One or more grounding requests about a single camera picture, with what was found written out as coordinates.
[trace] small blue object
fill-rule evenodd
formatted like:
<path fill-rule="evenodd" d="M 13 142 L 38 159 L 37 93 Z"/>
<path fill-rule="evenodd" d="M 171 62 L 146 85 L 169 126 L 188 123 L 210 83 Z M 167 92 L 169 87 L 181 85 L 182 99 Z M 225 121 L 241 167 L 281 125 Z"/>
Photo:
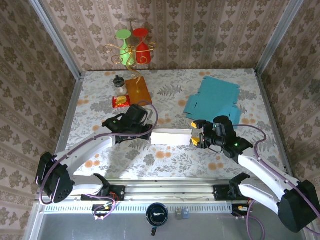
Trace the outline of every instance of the small blue object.
<path fill-rule="evenodd" d="M 182 208 L 182 218 L 183 219 L 188 219 L 190 218 L 190 212 L 187 207 Z"/>
<path fill-rule="evenodd" d="M 190 96 L 184 113 L 192 120 L 213 122 L 218 116 L 227 116 L 232 123 L 239 124 L 241 111 L 236 106 L 240 86 L 205 76 L 198 94 Z"/>

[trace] glass jar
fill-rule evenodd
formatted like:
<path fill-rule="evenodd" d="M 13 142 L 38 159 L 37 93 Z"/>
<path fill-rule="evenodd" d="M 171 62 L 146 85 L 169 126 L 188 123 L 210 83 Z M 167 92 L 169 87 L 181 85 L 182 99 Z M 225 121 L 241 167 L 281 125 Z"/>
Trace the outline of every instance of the glass jar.
<path fill-rule="evenodd" d="M 127 94 L 126 83 L 123 77 L 116 75 L 113 83 L 116 88 L 115 92 L 118 96 L 124 96 Z"/>

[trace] wooden board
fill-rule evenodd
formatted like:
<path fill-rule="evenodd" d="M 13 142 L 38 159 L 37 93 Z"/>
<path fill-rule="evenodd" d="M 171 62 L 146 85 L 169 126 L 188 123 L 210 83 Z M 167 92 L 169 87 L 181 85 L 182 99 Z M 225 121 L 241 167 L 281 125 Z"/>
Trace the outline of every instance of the wooden board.
<path fill-rule="evenodd" d="M 130 97 L 131 104 L 137 104 L 140 101 L 148 101 L 152 104 L 152 100 L 150 97 L 150 93 L 145 81 L 145 78 L 142 76 L 139 83 L 137 84 L 137 78 L 130 79 L 125 81 L 126 89 L 128 90 L 128 94 Z M 148 104 L 141 103 L 140 106 L 146 106 Z"/>

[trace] black cup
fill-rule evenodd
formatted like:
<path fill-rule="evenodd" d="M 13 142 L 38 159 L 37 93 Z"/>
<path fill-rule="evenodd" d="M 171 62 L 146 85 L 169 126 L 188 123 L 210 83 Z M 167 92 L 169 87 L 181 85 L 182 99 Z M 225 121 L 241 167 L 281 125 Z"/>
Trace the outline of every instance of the black cup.
<path fill-rule="evenodd" d="M 151 230 L 151 236 L 154 236 L 156 235 L 157 227 L 160 227 L 167 222 L 169 218 L 169 212 L 165 205 L 156 202 L 148 207 L 145 217 L 148 223 L 153 226 Z"/>

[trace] wall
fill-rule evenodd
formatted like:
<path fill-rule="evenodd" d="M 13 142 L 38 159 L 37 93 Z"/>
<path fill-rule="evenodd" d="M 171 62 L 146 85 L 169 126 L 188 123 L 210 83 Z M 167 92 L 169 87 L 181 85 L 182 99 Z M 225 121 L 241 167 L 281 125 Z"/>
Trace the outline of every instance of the wall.
<path fill-rule="evenodd" d="M 293 172 L 320 197 L 320 1 L 304 0 L 262 80 Z"/>
<path fill-rule="evenodd" d="M 75 79 L 27 0 L 0 1 L 0 240 L 21 239 Z"/>
<path fill-rule="evenodd" d="M 140 27 L 149 30 L 149 42 L 157 43 L 149 69 L 255 68 L 289 1 L 42 2 L 78 67 L 93 71 L 125 69 L 111 62 L 112 55 L 103 46 L 121 46 L 114 38 L 116 32 Z"/>

